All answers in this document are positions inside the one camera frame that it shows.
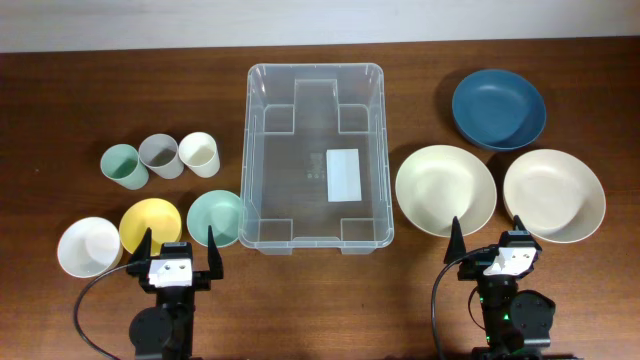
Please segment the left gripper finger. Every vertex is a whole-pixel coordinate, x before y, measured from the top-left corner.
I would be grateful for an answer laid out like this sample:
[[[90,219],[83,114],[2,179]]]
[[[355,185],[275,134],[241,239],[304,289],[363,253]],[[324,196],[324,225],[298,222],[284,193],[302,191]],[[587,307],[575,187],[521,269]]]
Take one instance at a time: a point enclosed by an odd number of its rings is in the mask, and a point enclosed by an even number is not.
[[[223,262],[219,252],[219,249],[215,243],[213,228],[211,225],[208,226],[208,250],[207,250],[207,261],[209,265],[209,275],[210,279],[222,279],[223,278]]]
[[[147,228],[141,242],[130,257],[131,264],[144,264],[151,259],[152,230]]]

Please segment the yellow small bowl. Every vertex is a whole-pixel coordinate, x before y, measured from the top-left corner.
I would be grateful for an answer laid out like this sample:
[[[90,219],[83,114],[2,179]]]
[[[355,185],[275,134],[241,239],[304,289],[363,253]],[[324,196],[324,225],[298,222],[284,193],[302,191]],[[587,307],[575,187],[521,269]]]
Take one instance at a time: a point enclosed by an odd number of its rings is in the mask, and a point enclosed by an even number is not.
[[[124,249],[133,254],[146,231],[152,235],[151,254],[158,255],[164,243],[179,242],[182,237],[182,218],[178,209],[161,198],[148,198],[131,206],[119,224]]]

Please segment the white small bowl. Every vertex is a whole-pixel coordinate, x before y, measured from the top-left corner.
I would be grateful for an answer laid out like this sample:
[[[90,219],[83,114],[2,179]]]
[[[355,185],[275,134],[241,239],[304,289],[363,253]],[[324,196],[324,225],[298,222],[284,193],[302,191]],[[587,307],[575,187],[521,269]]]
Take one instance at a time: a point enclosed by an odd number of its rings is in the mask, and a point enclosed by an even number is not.
[[[118,229],[101,217],[86,217],[73,223],[57,247],[59,265],[76,278],[97,277],[113,269],[122,254]]]

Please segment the mint green small bowl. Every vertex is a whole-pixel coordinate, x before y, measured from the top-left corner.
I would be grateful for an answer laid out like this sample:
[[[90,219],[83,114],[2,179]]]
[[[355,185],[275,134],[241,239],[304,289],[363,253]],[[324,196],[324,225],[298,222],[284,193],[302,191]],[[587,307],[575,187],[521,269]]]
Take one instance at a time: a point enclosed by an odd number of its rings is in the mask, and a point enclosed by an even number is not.
[[[187,214],[187,229],[191,237],[207,247],[208,230],[218,248],[238,241],[241,201],[238,195],[226,190],[214,190],[198,197]]]

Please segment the green cup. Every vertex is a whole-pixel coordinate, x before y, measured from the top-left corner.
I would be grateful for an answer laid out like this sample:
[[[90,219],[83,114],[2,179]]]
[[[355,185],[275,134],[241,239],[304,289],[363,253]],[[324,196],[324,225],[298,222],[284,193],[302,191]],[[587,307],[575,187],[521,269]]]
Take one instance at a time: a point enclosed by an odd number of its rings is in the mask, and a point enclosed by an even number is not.
[[[137,150],[128,144],[117,144],[105,151],[100,160],[103,175],[128,190],[144,187],[149,174]]]

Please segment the dark blue bowl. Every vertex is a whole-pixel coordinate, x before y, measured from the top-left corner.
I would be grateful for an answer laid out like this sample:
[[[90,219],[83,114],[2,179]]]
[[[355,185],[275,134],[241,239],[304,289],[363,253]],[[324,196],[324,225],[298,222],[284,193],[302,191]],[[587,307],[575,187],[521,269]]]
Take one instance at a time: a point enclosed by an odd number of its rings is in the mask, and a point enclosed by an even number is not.
[[[523,148],[547,123],[544,99],[521,75],[484,69],[466,76],[452,95],[454,124],[472,144],[495,152]]]

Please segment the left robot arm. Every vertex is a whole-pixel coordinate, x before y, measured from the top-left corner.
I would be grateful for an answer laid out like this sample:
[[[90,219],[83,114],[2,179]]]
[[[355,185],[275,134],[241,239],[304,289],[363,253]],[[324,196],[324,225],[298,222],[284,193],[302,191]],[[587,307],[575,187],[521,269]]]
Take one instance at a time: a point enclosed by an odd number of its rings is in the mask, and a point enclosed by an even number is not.
[[[148,228],[128,262],[126,273],[138,279],[155,305],[141,310],[129,327],[137,359],[190,359],[193,347],[195,293],[209,291],[211,282],[224,278],[220,252],[213,232],[208,232],[207,270],[193,269],[192,246],[167,242],[157,256],[151,254],[152,230]]]

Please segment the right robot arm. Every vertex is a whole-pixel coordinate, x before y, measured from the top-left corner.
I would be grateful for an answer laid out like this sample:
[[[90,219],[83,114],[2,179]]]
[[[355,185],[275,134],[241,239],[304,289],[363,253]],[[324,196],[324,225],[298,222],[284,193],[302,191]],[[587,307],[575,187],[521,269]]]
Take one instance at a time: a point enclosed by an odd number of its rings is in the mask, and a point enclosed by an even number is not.
[[[520,290],[518,281],[534,270],[541,246],[519,217],[497,244],[468,252],[460,222],[452,230],[444,258],[446,269],[457,265],[460,281],[474,281],[483,315],[487,345],[471,350],[473,359],[540,359],[551,344],[556,305],[533,290]]]

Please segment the clear plastic storage container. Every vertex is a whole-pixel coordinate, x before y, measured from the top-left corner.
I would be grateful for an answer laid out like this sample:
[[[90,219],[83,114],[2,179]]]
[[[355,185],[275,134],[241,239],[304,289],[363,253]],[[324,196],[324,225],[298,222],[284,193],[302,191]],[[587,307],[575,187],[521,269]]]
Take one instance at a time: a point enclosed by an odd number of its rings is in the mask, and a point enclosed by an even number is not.
[[[329,202],[329,149],[359,151],[362,200]],[[365,255],[394,238],[384,72],[256,64],[247,78],[239,240],[266,255]]]

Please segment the grey cup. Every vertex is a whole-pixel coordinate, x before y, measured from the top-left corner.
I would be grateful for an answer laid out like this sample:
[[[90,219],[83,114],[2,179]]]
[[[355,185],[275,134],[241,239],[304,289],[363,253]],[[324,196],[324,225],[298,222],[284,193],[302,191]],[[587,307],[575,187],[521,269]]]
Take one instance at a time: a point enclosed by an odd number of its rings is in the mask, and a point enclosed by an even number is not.
[[[178,143],[167,134],[147,137],[139,146],[141,162],[164,179],[175,179],[184,171],[184,164],[178,155]]]

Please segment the cream cup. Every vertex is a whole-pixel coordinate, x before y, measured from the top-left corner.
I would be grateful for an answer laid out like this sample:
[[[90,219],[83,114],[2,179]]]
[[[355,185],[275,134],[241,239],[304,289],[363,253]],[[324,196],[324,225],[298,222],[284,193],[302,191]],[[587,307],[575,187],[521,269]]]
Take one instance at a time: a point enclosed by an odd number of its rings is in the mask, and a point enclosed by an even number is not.
[[[199,177],[213,177],[220,169],[217,143],[205,132],[193,132],[184,137],[179,143],[178,155]]]

